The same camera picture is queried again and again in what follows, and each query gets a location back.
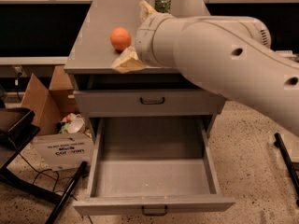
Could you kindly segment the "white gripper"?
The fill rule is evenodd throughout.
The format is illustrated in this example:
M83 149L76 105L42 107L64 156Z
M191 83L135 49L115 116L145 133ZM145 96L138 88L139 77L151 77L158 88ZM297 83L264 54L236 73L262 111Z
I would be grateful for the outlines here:
M122 74L143 70L146 68L146 65L153 67L162 66L154 56L153 40L158 27L162 22L170 19L171 15L157 13L145 0L142 0L139 6L139 18L142 24L137 29L135 35L135 47L130 46L126 48L111 65L115 71Z

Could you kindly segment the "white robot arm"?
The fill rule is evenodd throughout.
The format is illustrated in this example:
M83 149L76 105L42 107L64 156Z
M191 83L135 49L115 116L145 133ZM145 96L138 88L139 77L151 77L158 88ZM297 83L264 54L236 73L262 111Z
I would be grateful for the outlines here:
M135 45L112 67L178 70L192 84L267 116L299 135L298 63L272 51L269 32L251 17L177 18L140 3Z

